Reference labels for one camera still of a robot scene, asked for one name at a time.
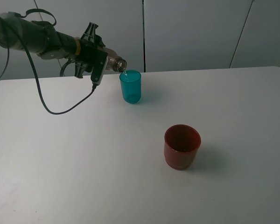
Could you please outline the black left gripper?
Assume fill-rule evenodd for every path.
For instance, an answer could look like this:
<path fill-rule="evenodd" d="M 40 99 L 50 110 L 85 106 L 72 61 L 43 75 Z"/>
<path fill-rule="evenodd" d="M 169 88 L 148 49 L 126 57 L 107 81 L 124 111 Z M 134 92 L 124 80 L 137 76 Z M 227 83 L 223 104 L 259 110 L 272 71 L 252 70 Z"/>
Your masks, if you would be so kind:
<path fill-rule="evenodd" d="M 92 70 L 96 62 L 100 64 L 99 57 L 105 58 L 105 52 L 98 49 L 94 44 L 98 40 L 96 35 L 97 28 L 97 24 L 90 22 L 81 39 L 79 39 L 80 54 L 78 55 L 78 61 L 75 62 L 74 74 L 76 78 L 83 78 L 85 70 Z"/>

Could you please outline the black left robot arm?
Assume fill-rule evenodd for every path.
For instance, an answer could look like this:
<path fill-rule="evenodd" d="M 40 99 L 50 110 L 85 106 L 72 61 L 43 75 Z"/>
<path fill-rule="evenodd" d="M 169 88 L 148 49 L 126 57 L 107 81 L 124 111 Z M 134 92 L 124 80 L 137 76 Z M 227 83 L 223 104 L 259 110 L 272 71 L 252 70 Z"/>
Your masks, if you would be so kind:
<path fill-rule="evenodd" d="M 0 14 L 0 46 L 18 51 L 28 50 L 43 60 L 67 59 L 75 64 L 75 77 L 84 72 L 91 74 L 95 83 L 101 81 L 108 54 L 103 51 L 101 37 L 96 35 L 98 26 L 89 23 L 81 37 L 72 37 L 55 30 L 48 21 L 27 21 L 14 13 Z"/>

